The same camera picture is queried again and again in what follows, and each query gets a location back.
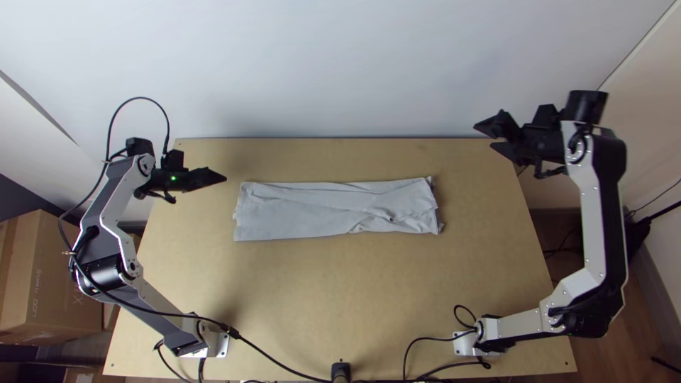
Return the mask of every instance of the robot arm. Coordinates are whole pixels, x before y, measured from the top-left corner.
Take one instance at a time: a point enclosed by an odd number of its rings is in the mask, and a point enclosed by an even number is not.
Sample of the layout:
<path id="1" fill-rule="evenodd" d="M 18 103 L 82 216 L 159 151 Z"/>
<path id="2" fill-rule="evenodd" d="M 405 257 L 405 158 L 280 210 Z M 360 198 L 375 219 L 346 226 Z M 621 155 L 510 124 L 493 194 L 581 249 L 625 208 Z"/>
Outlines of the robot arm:
<path id="1" fill-rule="evenodd" d="M 498 355 L 517 341 L 558 335 L 600 337 L 624 306 L 627 264 L 617 184 L 626 166 L 626 148 L 611 130 L 596 126 L 606 98 L 598 91 L 573 91 L 566 109 L 557 112 L 553 105 L 542 105 L 523 128 L 503 110 L 476 124 L 490 137 L 505 138 L 492 148 L 518 165 L 534 165 L 535 177 L 563 173 L 577 184 L 585 266 L 561 280 L 536 308 L 503 318 L 483 316 L 475 332 L 454 340 L 457 355 Z M 118 228 L 118 220 L 133 196 L 174 203 L 168 191 L 188 192 L 225 177 L 208 168 L 188 171 L 177 150 L 168 152 L 157 169 L 147 140 L 131 138 L 126 147 L 128 157 L 109 165 L 108 182 L 81 220 L 72 277 L 84 294 L 122 305 L 161 333 L 176 356 L 224 357 L 229 338 L 238 333 L 183 314 L 145 281 L 132 240 Z M 543 161 L 562 166 L 542 172 Z"/>
<path id="2" fill-rule="evenodd" d="M 164 166 L 156 169 L 153 148 L 147 140 L 131 138 L 126 147 L 128 157 L 108 166 L 108 181 L 80 222 L 74 246 L 78 267 L 71 263 L 72 278 L 83 294 L 122 305 L 162 334 L 163 343 L 175 356 L 224 357 L 228 333 L 192 318 L 192 313 L 184 315 L 144 279 L 144 267 L 137 260 L 133 241 L 118 228 L 118 220 L 133 196 L 161 196 L 158 190 L 163 191 L 163 199 L 174 203 L 169 190 L 191 191 L 226 178 L 208 168 L 187 171 L 182 167 L 183 154 L 177 150 L 169 152 L 162 161 Z M 152 313 L 157 311 L 178 316 Z"/>
<path id="3" fill-rule="evenodd" d="M 534 309 L 503 318 L 483 316 L 474 333 L 454 340 L 458 355 L 498 355 L 516 341 L 558 335 L 598 338 L 624 307 L 627 260 L 617 183 L 626 167 L 626 147 L 611 130 L 595 126 L 606 99 L 603 92 L 573 91 L 566 109 L 558 113 L 542 105 L 523 128 L 503 110 L 475 126 L 493 138 L 506 138 L 492 148 L 518 165 L 534 164 L 535 177 L 565 173 L 576 183 L 584 268 L 563 278 Z M 544 160 L 563 166 L 542 172 Z"/>

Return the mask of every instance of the cardboard box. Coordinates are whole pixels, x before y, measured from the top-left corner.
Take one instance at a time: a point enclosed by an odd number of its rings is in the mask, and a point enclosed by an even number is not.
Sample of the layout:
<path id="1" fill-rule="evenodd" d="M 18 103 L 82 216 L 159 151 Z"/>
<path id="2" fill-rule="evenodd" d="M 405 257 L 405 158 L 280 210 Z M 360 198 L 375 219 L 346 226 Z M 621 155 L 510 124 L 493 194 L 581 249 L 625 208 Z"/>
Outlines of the cardboard box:
<path id="1" fill-rule="evenodd" d="M 135 250 L 140 249 L 140 243 L 142 242 L 142 237 L 136 234 L 130 234 L 135 244 Z M 102 310 L 102 320 L 101 327 L 104 331 L 113 331 L 116 327 L 116 319 L 118 319 L 118 313 L 121 307 L 117 304 L 104 304 L 104 309 Z"/>
<path id="2" fill-rule="evenodd" d="M 103 375 L 102 369 L 69 367 L 64 374 L 64 383 L 124 383 L 125 377 Z"/>
<path id="3" fill-rule="evenodd" d="M 8 220 L 0 222 L 0 317 L 2 317 L 2 302 L 5 297 L 7 274 L 9 273 L 9 260 L 16 221 Z"/>
<path id="4" fill-rule="evenodd" d="M 79 229 L 64 225 L 73 242 Z M 52 345 L 101 331 L 101 304 L 71 280 L 57 217 L 37 210 L 3 227 L 0 342 Z"/>

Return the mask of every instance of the wooden table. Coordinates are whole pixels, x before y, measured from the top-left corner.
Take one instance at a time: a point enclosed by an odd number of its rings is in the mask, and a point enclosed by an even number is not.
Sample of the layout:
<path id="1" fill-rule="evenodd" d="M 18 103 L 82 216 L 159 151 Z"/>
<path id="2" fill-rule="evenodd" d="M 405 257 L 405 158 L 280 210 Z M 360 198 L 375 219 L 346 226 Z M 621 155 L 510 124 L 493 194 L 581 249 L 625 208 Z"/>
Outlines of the wooden table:
<path id="1" fill-rule="evenodd" d="M 511 163 L 483 139 L 181 139 L 189 169 L 227 182 L 155 202 L 139 252 L 145 277 L 183 311 L 229 323 L 299 371 L 327 378 L 343 358 L 355 379 L 401 379 L 419 336 L 462 330 L 453 307 L 480 316 L 535 307 L 552 285 Z M 358 233 L 234 243 L 239 185 L 380 181 L 432 175 L 440 235 Z M 106 374 L 172 377 L 152 347 L 159 334 L 121 310 Z M 198 360 L 170 364 L 196 379 Z M 410 377 L 465 358 L 451 343 L 412 348 Z M 521 342 L 440 378 L 576 370 L 566 337 Z M 207 360 L 206 379 L 299 380 L 233 340 Z"/>

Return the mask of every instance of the power cord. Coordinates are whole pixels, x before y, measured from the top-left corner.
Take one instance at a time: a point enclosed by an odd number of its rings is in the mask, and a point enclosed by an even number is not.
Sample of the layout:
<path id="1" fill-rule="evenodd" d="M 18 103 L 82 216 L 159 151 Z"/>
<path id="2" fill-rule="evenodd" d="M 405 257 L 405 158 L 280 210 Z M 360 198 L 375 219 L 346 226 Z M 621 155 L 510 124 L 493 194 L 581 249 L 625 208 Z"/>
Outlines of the power cord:
<path id="1" fill-rule="evenodd" d="M 470 365 L 481 365 L 486 370 L 489 370 L 490 368 L 492 368 L 492 366 L 489 363 L 485 362 L 481 357 L 477 357 L 476 362 L 460 362 L 460 363 L 452 363 L 450 365 L 440 366 L 440 367 L 438 367 L 434 370 L 428 371 L 427 373 L 421 375 L 420 377 L 417 377 L 416 381 L 421 381 L 421 380 L 431 376 L 432 374 L 435 374 L 436 372 L 440 372 L 442 370 L 447 370 L 447 369 L 454 368 L 454 367 L 470 366 Z"/>
<path id="2" fill-rule="evenodd" d="M 474 333 L 474 332 L 475 332 L 475 330 L 466 331 L 466 332 L 461 333 L 461 334 L 459 334 L 459 335 L 457 335 L 457 336 L 455 336 L 455 337 L 452 337 L 452 338 L 432 338 L 432 337 L 429 337 L 429 336 L 422 336 L 422 337 L 420 337 L 420 338 L 414 339 L 414 340 L 409 344 L 409 346 L 406 348 L 406 351 L 404 351 L 404 359 L 402 360 L 402 380 L 405 380 L 405 381 L 406 381 L 406 358 L 407 358 L 407 356 L 409 355 L 409 350 L 410 350 L 411 347 L 414 345 L 414 343 L 419 342 L 420 340 L 435 340 L 435 341 L 438 341 L 438 342 L 452 342 L 452 341 L 454 341 L 454 340 L 457 340 L 458 338 L 461 338 L 462 336 L 466 336 L 466 335 L 472 334 L 472 333 Z"/>
<path id="3" fill-rule="evenodd" d="M 154 346 L 154 350 L 158 351 L 158 356 L 161 358 L 161 362 L 165 365 L 167 369 L 170 370 L 178 379 L 182 380 L 184 383 L 191 383 L 188 379 L 185 379 L 182 375 L 178 374 L 177 371 L 172 369 L 168 362 L 165 361 L 165 358 L 163 357 L 163 354 L 161 353 L 161 346 L 163 345 L 163 339 L 159 340 L 158 343 Z"/>
<path id="4" fill-rule="evenodd" d="M 574 228 L 570 229 L 570 231 L 568 231 L 567 234 L 565 234 L 565 237 L 564 237 L 563 240 L 560 242 L 560 245 L 558 245 L 558 247 L 557 247 L 555 250 L 553 250 L 553 251 L 550 252 L 548 255 L 546 255 L 546 256 L 544 257 L 544 260 L 547 260 L 547 259 L 551 258 L 552 256 L 558 254 L 558 252 L 560 252 L 560 251 L 563 249 L 563 246 L 564 246 L 565 242 L 568 240 L 568 238 L 569 238 L 575 231 L 577 231 L 577 229 L 579 229 L 579 228 L 580 228 L 580 226 L 577 225 L 577 226 L 575 226 Z"/>
<path id="5" fill-rule="evenodd" d="M 558 252 L 567 251 L 567 252 L 575 252 L 575 253 L 577 253 L 577 254 L 581 254 L 582 248 L 579 247 L 579 246 L 575 246 L 575 247 L 573 247 L 573 248 L 561 248 L 561 249 L 557 249 L 557 248 L 556 248 L 556 249 L 542 250 L 541 252 L 543 252 L 544 254 L 550 254 L 550 253 L 552 253 L 552 252 L 554 252 L 554 251 L 558 251 Z"/>
<path id="6" fill-rule="evenodd" d="M 471 318 L 473 318 L 473 324 L 466 323 L 466 322 L 462 321 L 461 318 L 459 318 L 459 315 L 458 315 L 459 309 L 463 309 L 470 314 Z M 461 338 L 461 337 L 466 336 L 468 334 L 475 333 L 477 331 L 477 329 L 475 327 L 475 323 L 477 322 L 477 317 L 473 314 L 473 312 L 471 310 L 468 309 L 468 307 L 463 306 L 461 304 L 458 304 L 458 305 L 454 306 L 453 311 L 454 311 L 454 318 L 456 318 L 457 322 L 459 322 L 459 324 L 462 325 L 463 327 L 469 328 L 470 330 L 465 331 L 461 334 L 458 334 L 458 335 L 456 335 L 452 338 L 431 338 L 431 337 L 428 337 L 428 336 L 424 336 L 424 337 L 414 339 L 409 344 L 409 346 L 406 348 L 406 351 L 404 352 L 404 359 L 402 360 L 402 381 L 403 382 L 410 382 L 410 381 L 406 380 L 406 358 L 407 358 L 407 355 L 409 355 L 409 350 L 414 345 L 414 343 L 419 342 L 420 340 L 435 340 L 437 342 L 453 342 L 454 340 L 457 340 L 458 338 Z M 468 366 L 468 365 L 482 365 L 487 370 L 492 368 L 492 366 L 489 363 L 482 360 L 481 357 L 477 357 L 477 362 L 459 362 L 459 363 L 444 365 L 444 366 L 438 367 L 434 370 L 428 371 L 425 374 L 421 374 L 419 377 L 417 377 L 414 381 L 411 381 L 411 382 L 423 381 L 424 379 L 428 379 L 432 374 L 435 374 L 436 372 L 440 372 L 442 370 L 446 370 L 446 369 L 454 368 L 454 367 L 459 367 L 459 366 Z"/>
<path id="7" fill-rule="evenodd" d="M 643 206 L 641 206 L 641 207 L 638 208 L 638 209 L 634 209 L 634 210 L 629 211 L 629 212 L 626 214 L 626 216 L 625 216 L 624 218 L 633 218 L 633 217 L 636 215 L 636 212 L 638 212 L 638 211 L 640 211 L 640 210 L 643 210 L 643 209 L 644 209 L 645 207 L 647 207 L 648 205 L 650 205 L 650 204 L 652 204 L 653 202 L 657 201 L 661 196 L 667 194 L 668 191 L 670 191 L 671 189 L 674 189 L 679 183 L 681 183 L 681 178 L 679 178 L 678 181 L 676 181 L 672 186 L 668 187 L 665 191 L 663 191 L 662 193 L 659 193 L 657 197 L 655 197 L 655 198 L 651 199 L 650 201 L 648 201 L 648 203 L 644 204 Z"/>
<path id="8" fill-rule="evenodd" d="M 199 360 L 199 383 L 204 383 L 204 365 L 206 364 L 206 358 L 203 357 Z"/>
<path id="9" fill-rule="evenodd" d="M 520 171 L 516 173 L 516 177 L 520 177 L 520 174 L 523 174 L 523 172 L 525 171 L 525 169 L 527 169 L 528 166 L 530 166 L 530 165 L 525 165 L 525 167 L 520 169 Z"/>
<path id="10" fill-rule="evenodd" d="M 91 232 L 89 232 L 89 231 L 85 231 L 85 232 L 84 232 L 83 236 L 80 238 L 80 242 L 78 243 L 78 248 L 76 249 L 76 248 L 74 248 L 74 247 L 71 246 L 71 244 L 70 244 L 70 242 L 69 242 L 69 240 L 68 240 L 68 238 L 67 238 L 67 236 L 66 236 L 66 233 L 65 233 L 64 228 L 63 228 L 63 221 L 64 221 L 64 218 L 65 218 L 66 216 L 68 216 L 68 215 L 71 214 L 73 211 L 75 211 L 75 210 L 78 209 L 80 206 L 82 206 L 82 204 L 84 204 L 84 203 L 92 196 L 92 194 L 97 190 L 97 187 L 99 187 L 99 184 L 101 184 L 101 181 L 102 181 L 102 179 L 104 178 L 104 174 L 106 174 L 106 169 L 108 168 L 109 163 L 111 162 L 111 159 L 114 158 L 114 157 L 117 157 L 117 156 L 119 156 L 119 155 L 122 155 L 123 152 L 125 152 L 125 150 L 119 150 L 118 152 L 115 152 L 112 156 L 109 156 L 109 146 L 110 146 L 110 142 L 111 142 L 111 130 L 112 130 L 112 128 L 113 128 L 114 121 L 116 120 L 116 116 L 118 115 L 118 112 L 119 112 L 126 104 L 128 104 L 129 102 L 132 102 L 132 101 L 135 101 L 135 100 L 139 100 L 139 99 L 148 100 L 148 101 L 153 102 L 153 103 L 154 103 L 156 106 L 158 106 L 158 107 L 161 109 L 161 111 L 163 112 L 163 116 L 166 118 L 166 126 L 167 126 L 167 132 L 166 132 L 165 141 L 164 141 L 164 145 L 163 145 L 163 154 L 165 155 L 165 154 L 167 153 L 167 145 L 168 145 L 168 142 L 169 142 L 169 139 L 170 139 L 170 120 L 168 119 L 168 116 L 167 116 L 167 114 L 165 113 L 165 110 L 163 109 L 163 107 L 161 107 L 161 105 L 159 105 L 159 103 L 157 103 L 156 101 L 154 101 L 154 100 L 152 100 L 152 99 L 150 99 L 150 98 L 148 98 L 148 97 L 142 97 L 142 96 L 133 97 L 133 98 L 128 99 L 128 100 L 126 100 L 125 102 L 123 102 L 123 103 L 116 109 L 116 112 L 115 112 L 115 113 L 113 114 L 113 116 L 111 117 L 111 122 L 109 123 L 109 130 L 108 130 L 108 132 L 107 132 L 107 134 L 106 134 L 106 155 L 105 155 L 105 158 L 104 158 L 104 165 L 103 165 L 102 168 L 101 168 L 101 172 L 100 172 L 100 174 L 99 174 L 99 177 L 97 178 L 97 181 L 95 182 L 94 186 L 92 187 L 92 190 L 90 190 L 90 192 L 83 198 L 83 200 L 81 200 L 76 206 L 74 206 L 74 207 L 70 208 L 69 210 L 67 210 L 66 212 L 64 212 L 61 216 L 59 216 L 59 218 L 58 218 L 58 220 L 57 220 L 57 226 L 58 226 L 58 228 L 59 228 L 59 232 L 60 232 L 60 235 L 61 235 L 61 237 L 62 237 L 62 241 L 64 242 L 64 245 L 65 245 L 66 248 L 68 249 L 67 253 L 68 253 L 68 255 L 69 255 L 70 259 L 71 259 L 71 263 L 73 264 L 73 266 L 75 267 L 75 269 L 76 269 L 76 270 L 78 271 L 78 273 L 80 273 L 80 274 L 83 276 L 83 278 L 85 278 L 85 280 L 86 280 L 88 283 L 90 283 L 90 285 L 92 285 L 93 288 L 95 288 L 98 292 L 102 293 L 103 295 L 107 296 L 108 298 L 110 298 L 111 300 L 115 301 L 116 303 L 118 303 L 118 304 L 120 304 L 120 305 L 122 305 L 122 306 L 128 307 L 129 309 L 134 309 L 134 310 L 138 310 L 138 311 L 142 311 L 142 312 L 146 312 L 146 313 L 151 313 L 151 314 L 158 315 L 158 316 L 169 316 L 169 317 L 175 317 L 175 318 L 195 318 L 195 319 L 200 319 L 200 320 L 202 320 L 202 321 L 207 321 L 207 322 L 209 322 L 209 323 L 213 323 L 213 324 L 217 325 L 222 331 L 224 331 L 225 333 L 227 333 L 227 334 L 228 334 L 230 337 L 232 337 L 233 339 L 235 339 L 235 340 L 242 340 L 244 343 L 246 343 L 247 345 L 249 345 L 250 347 L 252 347 L 254 350 L 258 351 L 260 354 L 264 355 L 267 359 L 269 359 L 270 361 L 274 362 L 276 365 L 278 365 L 279 367 L 283 368 L 284 370 L 286 370 L 286 371 L 288 371 L 288 372 L 291 372 L 292 374 L 298 375 L 298 376 L 300 376 L 300 377 L 303 377 L 303 378 L 305 378 L 305 379 L 314 380 L 314 381 L 320 382 L 320 383 L 330 383 L 330 381 L 328 381 L 328 380 L 320 379 L 320 378 L 315 378 L 315 377 L 312 377 L 312 376 L 310 376 L 310 375 L 303 374 L 303 373 L 301 373 L 301 372 L 298 372 L 298 371 L 292 369 L 291 367 L 288 367 L 288 366 L 284 365 L 283 363 L 281 363 L 281 362 L 277 361 L 276 359 L 274 359 L 273 357 L 271 357 L 271 356 L 270 356 L 269 354 L 267 354 L 265 351 L 261 350 L 258 346 L 254 345 L 254 344 L 251 343 L 249 340 L 247 340 L 247 339 L 245 339 L 244 337 L 242 337 L 242 336 L 240 335 L 240 333 L 239 333 L 235 328 L 233 328 L 233 327 L 231 327 L 231 326 L 229 326 L 229 325 L 226 325 L 225 323 L 216 321 L 216 320 L 214 320 L 214 319 L 207 318 L 207 317 L 205 317 L 205 316 L 198 316 L 198 315 L 196 315 L 196 314 L 165 313 L 165 312 L 163 312 L 163 311 L 150 310 L 150 309 L 147 309 L 147 308 L 145 308 L 145 307 L 140 307 L 140 306 L 136 306 L 135 304 L 130 304 L 130 303 L 128 303 L 128 302 L 126 302 L 126 301 L 124 301 L 124 300 L 118 298 L 117 296 L 114 296 L 113 294 L 109 293 L 108 291 L 106 291 L 105 288 L 103 288 L 102 286 L 100 286 L 99 284 L 97 284 L 97 283 L 90 277 L 89 274 L 87 274 L 86 272 L 84 272 L 83 267 L 82 267 L 82 265 L 80 264 L 80 261 L 78 260 L 78 254 L 79 254 L 80 250 L 81 250 L 84 246 L 87 246 L 87 243 L 89 242 L 89 240 L 91 240 L 91 239 L 93 238 L 93 237 L 91 237 L 91 234 L 89 234 L 89 233 L 91 233 Z M 159 352 L 159 356 L 161 357 L 161 360 L 163 361 L 164 365 L 165 365 L 166 367 L 168 367 L 168 369 L 169 369 L 171 372 L 173 372 L 173 374 L 175 374 L 177 377 L 179 377 L 179 378 L 182 379 L 183 381 L 189 383 L 188 380 L 186 380 L 185 378 L 182 378 L 179 374 L 177 374 L 177 373 L 176 373 L 176 372 L 175 372 L 175 371 L 166 363 L 165 359 L 163 358 L 163 355 L 162 355 L 161 352 L 160 352 L 160 346 L 161 346 L 161 345 L 162 345 L 162 341 L 161 341 L 160 344 L 157 344 L 157 350 L 159 350 L 159 351 L 158 351 L 158 352 Z M 199 381 L 201 381 L 201 380 L 203 379 L 203 366 L 204 366 L 204 365 L 205 365 L 205 361 L 204 361 L 203 363 L 201 363 L 200 366 L 199 366 L 199 368 L 200 368 L 200 370 L 199 370 Z"/>

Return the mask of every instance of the folded shirt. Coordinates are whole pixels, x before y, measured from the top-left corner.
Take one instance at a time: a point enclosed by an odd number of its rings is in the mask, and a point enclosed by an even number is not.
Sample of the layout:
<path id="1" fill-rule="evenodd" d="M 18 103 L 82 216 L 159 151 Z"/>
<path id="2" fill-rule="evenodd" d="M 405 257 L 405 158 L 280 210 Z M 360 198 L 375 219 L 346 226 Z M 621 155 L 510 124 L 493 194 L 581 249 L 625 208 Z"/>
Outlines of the folded shirt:
<path id="1" fill-rule="evenodd" d="M 244 182 L 234 241 L 325 237 L 361 231 L 438 234 L 431 178 L 387 182 Z"/>

